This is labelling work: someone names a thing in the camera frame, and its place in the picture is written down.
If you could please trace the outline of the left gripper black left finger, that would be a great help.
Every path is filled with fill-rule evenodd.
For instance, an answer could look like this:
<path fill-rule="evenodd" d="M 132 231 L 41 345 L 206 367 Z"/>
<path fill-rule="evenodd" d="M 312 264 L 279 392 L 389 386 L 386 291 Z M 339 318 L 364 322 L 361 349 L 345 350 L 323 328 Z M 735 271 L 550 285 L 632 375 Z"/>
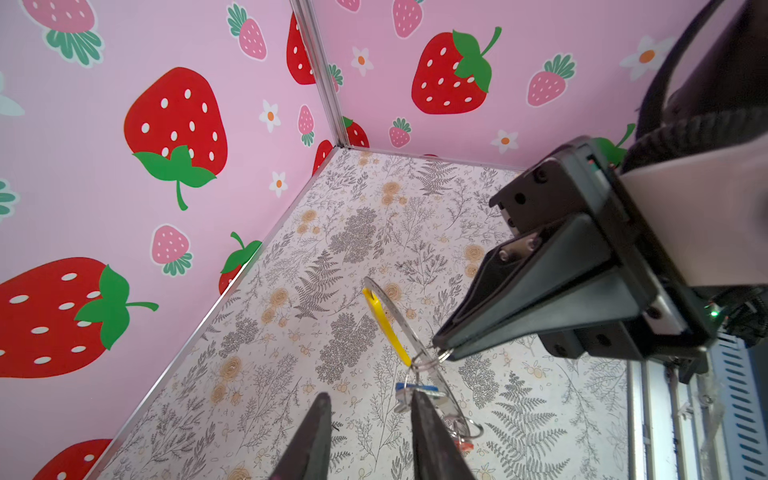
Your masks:
<path fill-rule="evenodd" d="M 331 398 L 328 393 L 319 393 L 269 479 L 326 480 L 332 430 Z"/>

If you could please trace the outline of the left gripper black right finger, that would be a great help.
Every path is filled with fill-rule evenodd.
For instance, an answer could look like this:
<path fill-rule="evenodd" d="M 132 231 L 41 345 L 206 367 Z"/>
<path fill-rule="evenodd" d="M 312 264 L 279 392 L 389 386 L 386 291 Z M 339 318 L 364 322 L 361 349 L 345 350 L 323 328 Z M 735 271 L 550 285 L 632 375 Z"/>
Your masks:
<path fill-rule="evenodd" d="M 411 399 L 412 446 L 416 480 L 474 480 L 429 397 Z"/>

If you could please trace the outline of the grey keyring loop yellow tag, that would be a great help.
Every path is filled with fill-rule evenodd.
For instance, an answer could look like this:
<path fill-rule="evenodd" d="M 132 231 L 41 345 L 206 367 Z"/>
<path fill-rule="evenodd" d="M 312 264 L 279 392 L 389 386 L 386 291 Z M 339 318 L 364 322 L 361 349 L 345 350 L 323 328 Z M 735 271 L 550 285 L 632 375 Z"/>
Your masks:
<path fill-rule="evenodd" d="M 396 357 L 405 366 L 402 379 L 395 382 L 395 411 L 410 410 L 412 394 L 423 392 L 431 400 L 442 418 L 450 436 L 471 439 L 474 443 L 484 434 L 482 425 L 474 422 L 462 411 L 447 380 L 439 370 L 448 355 L 436 355 L 417 336 L 398 310 L 395 302 L 372 278 L 363 280 L 362 294 L 379 325 L 381 332 L 393 348 Z"/>

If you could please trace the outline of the key with red tag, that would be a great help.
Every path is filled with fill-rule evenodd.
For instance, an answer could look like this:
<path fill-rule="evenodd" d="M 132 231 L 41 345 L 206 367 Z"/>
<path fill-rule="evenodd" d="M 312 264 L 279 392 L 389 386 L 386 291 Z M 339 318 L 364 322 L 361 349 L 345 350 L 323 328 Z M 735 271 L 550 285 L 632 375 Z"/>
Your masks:
<path fill-rule="evenodd" d="M 462 455 L 468 455 L 475 448 L 471 439 L 454 438 L 453 442 Z"/>

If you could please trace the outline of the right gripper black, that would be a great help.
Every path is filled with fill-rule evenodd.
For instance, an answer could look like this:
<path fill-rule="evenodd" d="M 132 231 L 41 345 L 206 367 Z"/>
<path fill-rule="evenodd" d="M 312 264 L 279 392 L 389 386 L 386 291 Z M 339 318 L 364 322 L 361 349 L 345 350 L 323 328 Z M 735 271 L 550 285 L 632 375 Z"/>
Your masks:
<path fill-rule="evenodd" d="M 463 359 L 538 336 L 559 358 L 706 372 L 719 323 L 672 264 L 595 140 L 551 153 L 490 199 L 512 238 L 488 251 L 432 344 Z"/>

